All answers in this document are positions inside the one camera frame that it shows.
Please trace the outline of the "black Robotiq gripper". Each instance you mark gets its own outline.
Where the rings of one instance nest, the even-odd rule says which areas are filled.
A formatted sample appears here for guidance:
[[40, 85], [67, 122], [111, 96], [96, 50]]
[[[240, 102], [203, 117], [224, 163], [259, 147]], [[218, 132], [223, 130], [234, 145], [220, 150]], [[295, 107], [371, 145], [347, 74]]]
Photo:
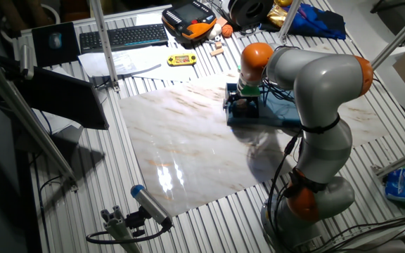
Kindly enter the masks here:
[[238, 107], [246, 107], [246, 114], [253, 113], [253, 107], [258, 106], [258, 97], [257, 96], [241, 96], [236, 94], [231, 99], [231, 112], [239, 113], [240, 109]]

